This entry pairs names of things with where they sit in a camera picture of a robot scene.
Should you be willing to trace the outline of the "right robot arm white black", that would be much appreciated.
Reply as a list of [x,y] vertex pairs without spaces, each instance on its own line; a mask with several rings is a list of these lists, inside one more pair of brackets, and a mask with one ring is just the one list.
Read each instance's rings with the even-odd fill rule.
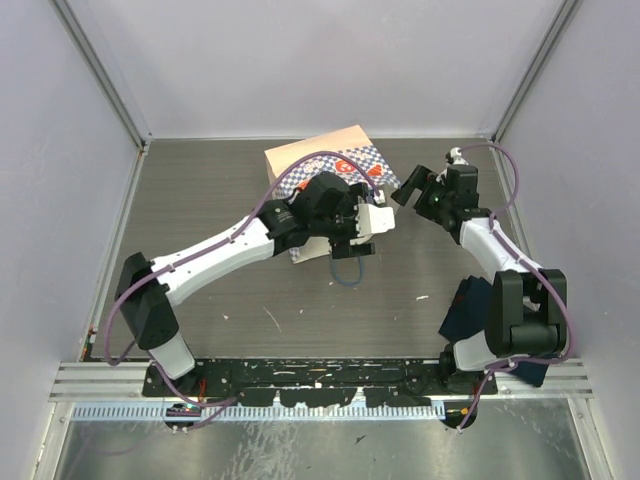
[[533,387],[565,353],[567,280],[528,258],[504,233],[495,214],[479,204],[478,170],[454,164],[438,174],[414,168],[392,198],[441,226],[477,260],[485,275],[460,282],[440,334],[448,341],[439,358],[444,390],[459,394],[474,372],[510,373]]

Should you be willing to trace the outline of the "checkered paper bakery bag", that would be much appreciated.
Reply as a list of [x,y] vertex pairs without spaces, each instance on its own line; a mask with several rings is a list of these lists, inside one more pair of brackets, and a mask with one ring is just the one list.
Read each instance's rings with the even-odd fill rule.
[[273,255],[303,256],[308,243],[315,257],[331,257],[332,212],[353,184],[365,184],[367,199],[396,176],[365,132],[353,126],[265,152],[270,187],[253,214],[267,229]]

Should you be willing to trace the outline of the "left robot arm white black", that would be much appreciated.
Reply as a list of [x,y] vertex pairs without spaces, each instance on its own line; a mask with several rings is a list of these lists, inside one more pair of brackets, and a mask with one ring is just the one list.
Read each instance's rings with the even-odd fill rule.
[[306,186],[281,199],[268,198],[234,226],[192,247],[153,260],[141,253],[130,256],[120,275],[115,308],[135,345],[163,371],[165,385],[178,396],[188,396],[199,387],[200,372],[179,331],[176,306],[229,273],[313,238],[327,240],[333,259],[371,255],[371,237],[393,226],[394,210],[382,191],[321,172]]

